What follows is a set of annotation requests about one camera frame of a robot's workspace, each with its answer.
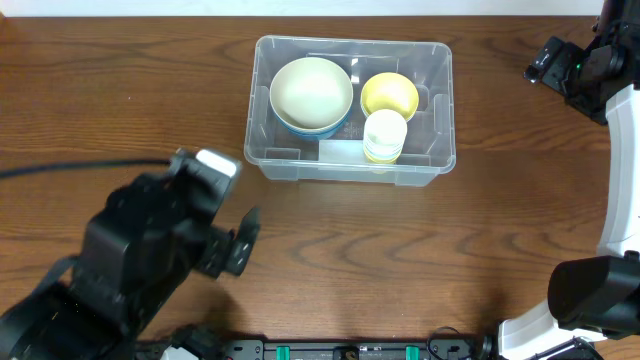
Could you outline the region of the dark blue bowl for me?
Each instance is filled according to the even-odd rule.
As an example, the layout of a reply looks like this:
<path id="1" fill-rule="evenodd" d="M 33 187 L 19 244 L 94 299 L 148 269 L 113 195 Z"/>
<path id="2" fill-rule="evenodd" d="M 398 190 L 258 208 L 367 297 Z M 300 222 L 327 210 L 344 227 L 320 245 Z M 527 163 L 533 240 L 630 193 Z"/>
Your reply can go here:
<path id="1" fill-rule="evenodd" d="M 346 122 L 347 122 L 347 118 L 344 117 L 339 122 L 336 122 L 328 127 L 309 130 L 309 129 L 302 129 L 302 128 L 293 126 L 287 123 L 286 121 L 284 121 L 283 119 L 279 119 L 279 123 L 283 125 L 291 134 L 305 140 L 310 140 L 310 141 L 325 140 L 332 137 L 340 130 L 340 128 Z"/>
<path id="2" fill-rule="evenodd" d="M 344 116 L 334 124 L 319 129 L 303 129 L 284 120 L 275 110 L 273 110 L 275 118 L 291 133 L 303 138 L 326 139 L 333 136 L 349 119 L 352 111 L 348 110 Z"/>

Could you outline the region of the large cream bowl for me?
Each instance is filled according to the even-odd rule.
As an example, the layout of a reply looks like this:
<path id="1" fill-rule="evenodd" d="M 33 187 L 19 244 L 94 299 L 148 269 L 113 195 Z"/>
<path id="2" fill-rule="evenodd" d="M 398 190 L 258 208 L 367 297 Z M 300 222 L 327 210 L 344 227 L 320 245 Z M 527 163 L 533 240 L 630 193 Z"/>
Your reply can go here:
<path id="1" fill-rule="evenodd" d="M 284 120 L 303 129 L 334 124 L 351 109 L 354 89 L 336 63 L 305 57 L 284 65 L 270 85 L 270 103 Z"/>

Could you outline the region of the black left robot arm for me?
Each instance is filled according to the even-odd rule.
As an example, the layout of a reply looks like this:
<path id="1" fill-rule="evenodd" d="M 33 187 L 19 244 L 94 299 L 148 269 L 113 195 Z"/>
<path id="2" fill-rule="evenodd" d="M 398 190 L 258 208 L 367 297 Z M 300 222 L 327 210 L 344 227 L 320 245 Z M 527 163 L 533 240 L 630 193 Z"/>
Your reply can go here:
<path id="1" fill-rule="evenodd" d="M 191 271 L 244 271 L 259 211 L 226 231 L 212 224 L 222 200 L 219 187 L 186 172 L 143 174 L 112 192 L 81 252 L 2 315 L 2 358 L 134 358 L 139 335 Z"/>

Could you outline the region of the cream plastic cup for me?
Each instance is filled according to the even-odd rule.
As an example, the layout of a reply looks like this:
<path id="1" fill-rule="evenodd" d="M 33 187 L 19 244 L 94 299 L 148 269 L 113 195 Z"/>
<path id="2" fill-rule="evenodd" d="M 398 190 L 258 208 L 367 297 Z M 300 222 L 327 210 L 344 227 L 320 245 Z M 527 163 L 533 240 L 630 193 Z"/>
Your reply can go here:
<path id="1" fill-rule="evenodd" d="M 408 125 L 404 117 L 389 109 L 372 113 L 365 121 L 364 144 L 372 149 L 395 148 L 404 144 Z"/>

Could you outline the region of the small yellow bowl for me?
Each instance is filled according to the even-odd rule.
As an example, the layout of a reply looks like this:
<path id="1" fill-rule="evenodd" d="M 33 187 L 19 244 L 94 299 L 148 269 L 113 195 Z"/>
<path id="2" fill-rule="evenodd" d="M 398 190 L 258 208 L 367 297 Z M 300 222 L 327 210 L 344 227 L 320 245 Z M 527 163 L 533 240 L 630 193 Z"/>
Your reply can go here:
<path id="1" fill-rule="evenodd" d="M 378 110 L 393 110 L 407 122 L 417 112 L 419 101 L 417 87 L 404 75 L 392 72 L 371 77 L 360 95 L 360 106 L 366 117 Z"/>

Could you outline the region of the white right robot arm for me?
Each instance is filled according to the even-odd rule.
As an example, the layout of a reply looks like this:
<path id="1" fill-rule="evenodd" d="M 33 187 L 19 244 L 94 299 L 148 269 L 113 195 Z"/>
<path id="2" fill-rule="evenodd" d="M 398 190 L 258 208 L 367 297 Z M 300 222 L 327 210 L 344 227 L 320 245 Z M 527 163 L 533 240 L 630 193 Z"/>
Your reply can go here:
<path id="1" fill-rule="evenodd" d="M 524 72 L 607 129 L 606 209 L 593 255 L 559 263 L 545 298 L 502 321 L 480 359 L 597 359 L 639 333 L 639 0 L 606 1 L 585 47 L 551 37 Z"/>

